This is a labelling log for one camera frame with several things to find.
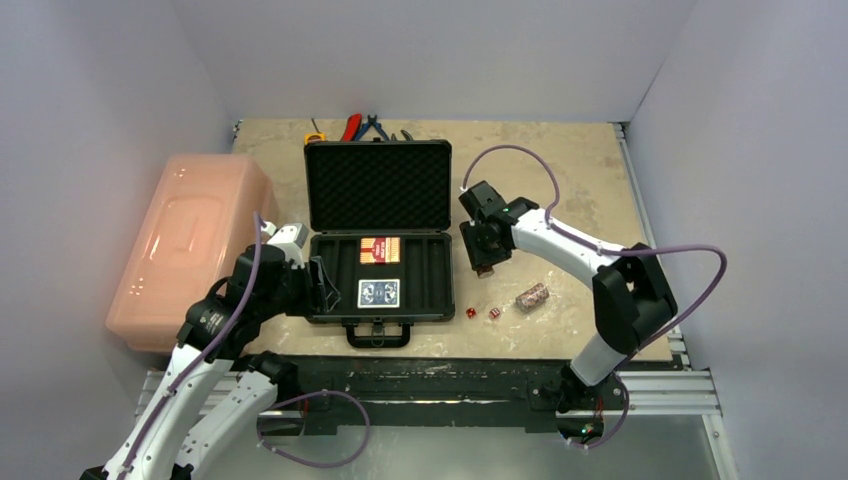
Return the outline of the blue playing card deck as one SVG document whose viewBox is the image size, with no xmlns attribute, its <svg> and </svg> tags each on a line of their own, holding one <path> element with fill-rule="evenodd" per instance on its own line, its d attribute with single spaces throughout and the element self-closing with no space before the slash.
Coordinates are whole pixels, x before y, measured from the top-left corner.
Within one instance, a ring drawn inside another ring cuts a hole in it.
<svg viewBox="0 0 848 480">
<path fill-rule="evenodd" d="M 399 308 L 401 300 L 399 279 L 362 279 L 358 281 L 359 309 Z"/>
</svg>

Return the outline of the red Texas Hold'em card deck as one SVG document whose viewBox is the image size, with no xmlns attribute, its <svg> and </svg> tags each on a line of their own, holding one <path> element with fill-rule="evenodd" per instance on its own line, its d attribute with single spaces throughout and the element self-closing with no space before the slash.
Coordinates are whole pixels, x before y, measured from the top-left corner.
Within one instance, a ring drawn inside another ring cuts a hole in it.
<svg viewBox="0 0 848 480">
<path fill-rule="evenodd" d="M 399 264 L 401 262 L 401 239 L 399 237 L 361 238 L 359 262 L 362 265 Z"/>
</svg>

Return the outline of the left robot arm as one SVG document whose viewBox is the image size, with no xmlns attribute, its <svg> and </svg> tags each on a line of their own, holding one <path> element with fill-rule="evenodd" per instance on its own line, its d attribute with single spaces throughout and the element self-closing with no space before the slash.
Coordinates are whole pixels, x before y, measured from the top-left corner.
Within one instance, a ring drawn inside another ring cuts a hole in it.
<svg viewBox="0 0 848 480">
<path fill-rule="evenodd" d="M 202 479 L 239 430 L 302 394 L 298 367 L 266 351 L 250 357 L 236 386 L 201 411 L 261 325 L 280 315 L 325 313 L 339 299 L 320 257 L 293 244 L 250 246 L 230 276 L 192 305 L 169 365 L 124 444 L 84 479 Z"/>
</svg>

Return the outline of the black poker carrying case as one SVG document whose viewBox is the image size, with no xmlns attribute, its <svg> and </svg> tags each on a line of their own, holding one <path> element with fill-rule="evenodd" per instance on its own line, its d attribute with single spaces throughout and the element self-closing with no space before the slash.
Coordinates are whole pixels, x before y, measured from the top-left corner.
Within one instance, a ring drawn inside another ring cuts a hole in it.
<svg viewBox="0 0 848 480">
<path fill-rule="evenodd" d="M 456 313 L 449 141 L 316 142 L 304 148 L 310 253 L 320 256 L 340 301 L 313 324 L 338 324 L 358 349 L 406 346 L 420 322 Z M 362 265 L 360 239 L 399 237 L 401 262 Z M 399 308 L 359 309 L 358 281 L 399 279 Z"/>
</svg>

